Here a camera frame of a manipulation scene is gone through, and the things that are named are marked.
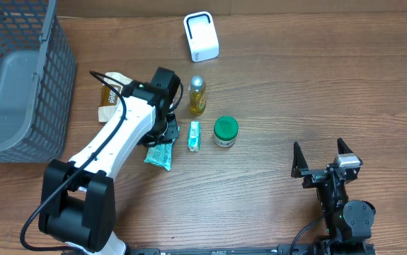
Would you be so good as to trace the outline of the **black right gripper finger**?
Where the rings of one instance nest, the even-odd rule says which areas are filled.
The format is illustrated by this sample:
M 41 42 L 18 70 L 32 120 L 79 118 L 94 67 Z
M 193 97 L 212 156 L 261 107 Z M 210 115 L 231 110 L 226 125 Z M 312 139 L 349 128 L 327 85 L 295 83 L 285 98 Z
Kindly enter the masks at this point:
M 337 139 L 337 147 L 339 154 L 352 154 L 352 150 L 346 145 L 341 137 Z
M 301 178 L 302 173 L 308 171 L 309 167 L 302 153 L 301 147 L 298 142 L 293 144 L 293 163 L 291 177 Z

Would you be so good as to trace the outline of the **light teal snack packet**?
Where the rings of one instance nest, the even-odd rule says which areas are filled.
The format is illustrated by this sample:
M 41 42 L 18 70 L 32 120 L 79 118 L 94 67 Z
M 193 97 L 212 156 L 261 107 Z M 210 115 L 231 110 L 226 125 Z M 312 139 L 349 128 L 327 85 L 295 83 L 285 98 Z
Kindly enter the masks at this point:
M 144 163 L 163 167 L 165 170 L 170 171 L 175 141 L 176 139 L 173 139 L 171 143 L 148 148 Z

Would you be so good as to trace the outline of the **small teal white box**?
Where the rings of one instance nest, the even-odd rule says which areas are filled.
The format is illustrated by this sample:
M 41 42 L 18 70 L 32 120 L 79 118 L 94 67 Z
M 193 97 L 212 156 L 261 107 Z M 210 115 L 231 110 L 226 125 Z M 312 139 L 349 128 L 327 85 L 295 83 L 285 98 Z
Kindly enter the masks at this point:
M 188 149 L 191 152 L 199 152 L 201 144 L 201 126 L 198 120 L 190 122 L 188 131 Z

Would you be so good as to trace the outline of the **yellow Vim dish soap bottle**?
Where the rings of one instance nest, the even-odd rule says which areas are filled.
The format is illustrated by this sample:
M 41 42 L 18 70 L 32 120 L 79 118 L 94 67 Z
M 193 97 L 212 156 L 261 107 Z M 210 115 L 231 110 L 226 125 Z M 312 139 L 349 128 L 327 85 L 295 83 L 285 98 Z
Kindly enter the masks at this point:
M 206 108 L 206 90 L 205 80 L 199 76 L 193 76 L 189 85 L 190 112 L 192 115 L 201 115 Z

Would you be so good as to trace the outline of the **green-capped white bottle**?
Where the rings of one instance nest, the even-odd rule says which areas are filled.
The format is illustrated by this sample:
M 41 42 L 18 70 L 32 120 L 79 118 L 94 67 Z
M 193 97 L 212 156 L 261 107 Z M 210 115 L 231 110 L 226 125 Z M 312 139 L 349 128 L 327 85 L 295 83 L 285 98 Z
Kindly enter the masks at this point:
M 231 147 L 239 133 L 239 124 L 231 116 L 222 116 L 214 124 L 214 142 L 220 147 Z

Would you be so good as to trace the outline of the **cream brown bread bag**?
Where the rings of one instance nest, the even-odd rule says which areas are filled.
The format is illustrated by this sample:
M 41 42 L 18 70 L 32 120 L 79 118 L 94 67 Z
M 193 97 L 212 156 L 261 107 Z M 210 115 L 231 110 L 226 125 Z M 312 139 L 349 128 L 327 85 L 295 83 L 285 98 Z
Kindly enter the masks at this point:
M 107 78 L 104 78 L 104 81 L 110 84 L 119 93 L 122 92 L 123 86 L 110 78 L 119 81 L 123 85 L 129 84 L 132 81 L 131 78 L 118 72 L 106 72 L 105 75 Z M 106 123 L 112 118 L 117 110 L 119 101 L 119 98 L 112 90 L 110 90 L 106 85 L 102 85 L 101 102 L 98 108 L 98 121 L 100 123 Z

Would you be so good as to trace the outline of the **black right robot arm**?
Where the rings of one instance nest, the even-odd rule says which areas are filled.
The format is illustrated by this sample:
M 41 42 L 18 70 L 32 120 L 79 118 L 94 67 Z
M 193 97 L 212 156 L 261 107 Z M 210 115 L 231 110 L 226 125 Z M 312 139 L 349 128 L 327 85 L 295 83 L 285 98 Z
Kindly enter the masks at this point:
M 363 165 L 343 141 L 337 139 L 338 154 L 324 169 L 311 170 L 298 142 L 293 144 L 291 177 L 302 178 L 303 188 L 315 188 L 322 216 L 303 227 L 289 247 L 290 254 L 375 254 L 366 241 L 372 236 L 376 209 L 365 200 L 350 200 L 345 185 L 357 179 Z M 326 236 L 318 236 L 306 248 L 296 248 L 299 238 L 320 221 L 326 223 Z

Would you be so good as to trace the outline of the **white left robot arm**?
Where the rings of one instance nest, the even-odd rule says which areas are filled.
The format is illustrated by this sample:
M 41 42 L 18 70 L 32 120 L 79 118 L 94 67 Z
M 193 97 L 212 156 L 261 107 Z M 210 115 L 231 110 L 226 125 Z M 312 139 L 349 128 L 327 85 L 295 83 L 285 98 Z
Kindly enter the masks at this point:
M 178 139 L 173 112 L 183 85 L 175 72 L 162 67 L 150 82 L 91 75 L 112 89 L 119 105 L 78 154 L 48 164 L 41 203 L 31 218 L 41 232 L 63 243 L 58 248 L 63 254 L 130 254 L 114 232 L 115 179 L 137 145 L 155 147 Z

